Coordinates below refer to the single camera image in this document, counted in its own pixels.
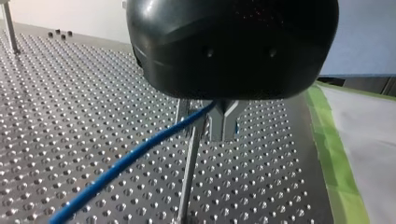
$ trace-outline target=white wall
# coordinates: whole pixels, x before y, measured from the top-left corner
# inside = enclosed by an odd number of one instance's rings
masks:
[[[11,0],[9,5],[15,22],[129,43],[121,0]]]

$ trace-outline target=gray surface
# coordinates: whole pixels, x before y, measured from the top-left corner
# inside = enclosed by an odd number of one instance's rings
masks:
[[[370,91],[378,94],[386,94],[384,89],[387,86],[389,77],[349,77],[343,87],[359,91]]]
[[[129,148],[174,123],[177,100],[152,89],[129,52],[17,38],[15,58],[0,33],[0,223],[45,223]],[[332,223],[302,97],[251,102],[239,125],[233,142],[201,142],[190,213],[201,223]],[[169,223],[187,144],[180,135],[155,147],[73,223]]]
[[[322,75],[396,75],[396,1],[339,0],[340,21]]]

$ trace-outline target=metal bracket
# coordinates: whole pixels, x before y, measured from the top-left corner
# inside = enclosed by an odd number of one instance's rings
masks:
[[[212,142],[233,141],[239,115],[248,106],[248,101],[222,101],[209,112],[209,139]]]

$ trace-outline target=perforated metal plate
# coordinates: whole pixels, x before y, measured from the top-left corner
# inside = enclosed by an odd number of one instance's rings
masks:
[[[0,34],[0,222],[45,223],[128,150],[173,124],[177,100],[150,87],[131,53]],[[202,141],[189,211],[200,223],[331,223],[297,99],[251,102],[231,143]],[[72,223],[170,223],[188,139],[132,165]]]

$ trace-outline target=metal post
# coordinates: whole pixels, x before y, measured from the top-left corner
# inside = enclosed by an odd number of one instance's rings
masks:
[[[188,220],[187,211],[189,208],[192,178],[194,175],[195,163],[198,156],[199,142],[204,126],[203,120],[198,120],[197,123],[198,122],[200,122],[201,125],[196,124],[192,128],[192,136],[189,143],[189,153],[187,155],[186,170],[184,172],[183,187],[181,189],[180,207],[178,208],[179,210],[177,216],[177,221],[181,224],[187,223]]]
[[[12,24],[11,12],[9,11],[8,3],[4,3],[2,5],[2,8],[3,8],[4,20],[6,22],[6,30],[7,30],[10,50],[13,53],[19,53],[17,46],[17,39],[15,38],[15,31],[14,31],[14,26]]]

